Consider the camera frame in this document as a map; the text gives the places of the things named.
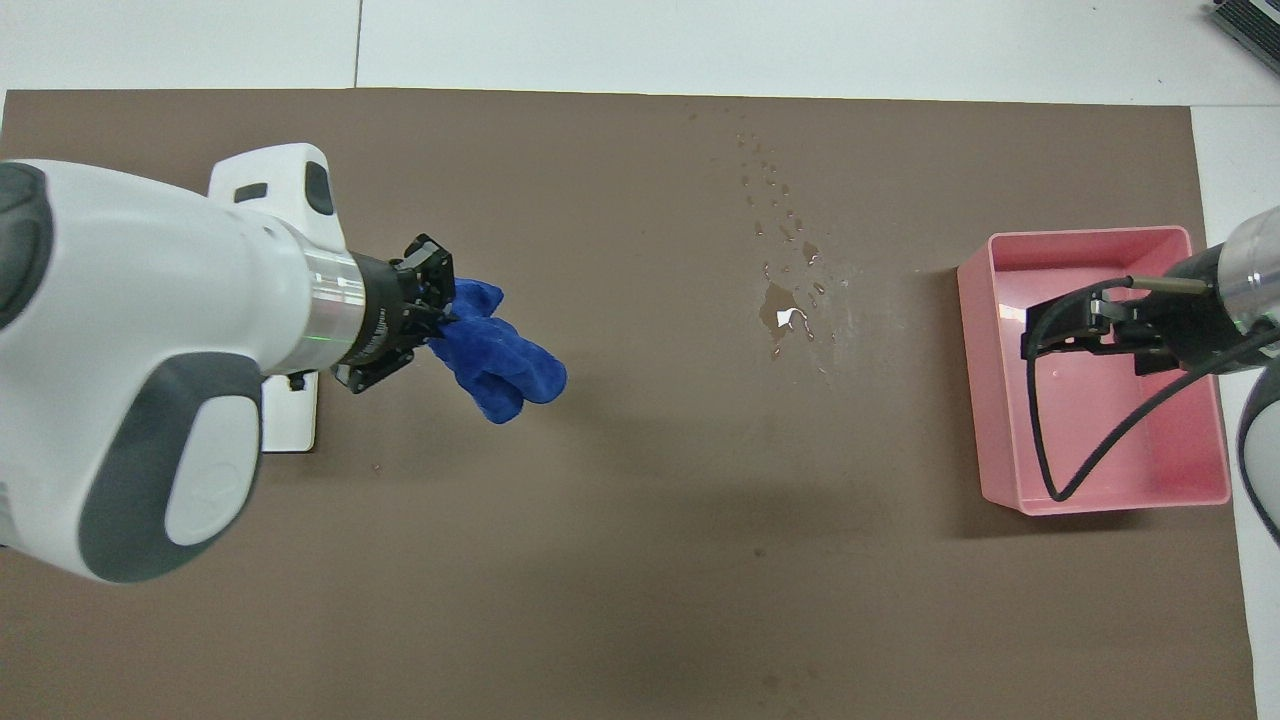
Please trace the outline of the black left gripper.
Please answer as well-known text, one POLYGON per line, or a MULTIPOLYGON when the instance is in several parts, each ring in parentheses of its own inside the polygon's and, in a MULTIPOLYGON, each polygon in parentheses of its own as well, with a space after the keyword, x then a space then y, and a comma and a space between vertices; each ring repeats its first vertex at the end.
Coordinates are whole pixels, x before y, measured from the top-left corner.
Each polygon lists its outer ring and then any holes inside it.
POLYGON ((407 366, 416 348, 444 338, 457 322, 452 254, 430 234, 417 234, 402 258, 379 260, 356 252, 365 290, 362 323, 333 375, 360 395, 407 366))

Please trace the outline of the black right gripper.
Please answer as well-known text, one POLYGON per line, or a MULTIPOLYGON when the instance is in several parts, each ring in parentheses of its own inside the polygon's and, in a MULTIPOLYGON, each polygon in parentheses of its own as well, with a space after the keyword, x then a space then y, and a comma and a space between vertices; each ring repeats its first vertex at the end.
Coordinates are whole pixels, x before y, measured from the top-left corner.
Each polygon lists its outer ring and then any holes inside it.
POLYGON ((1217 295, 1222 246, 1171 266, 1165 275, 1203 281, 1201 295, 1149 292, 1134 301, 1135 319, 1151 328, 1155 346, 1111 341, 1114 332, 1132 323, 1132 307, 1108 299, 1107 290, 1084 288, 1036 304, 1024 311, 1021 357, 1039 361, 1055 354, 1093 356, 1135 355, 1138 377, 1174 369, 1188 370, 1226 352, 1244 340, 1217 295))

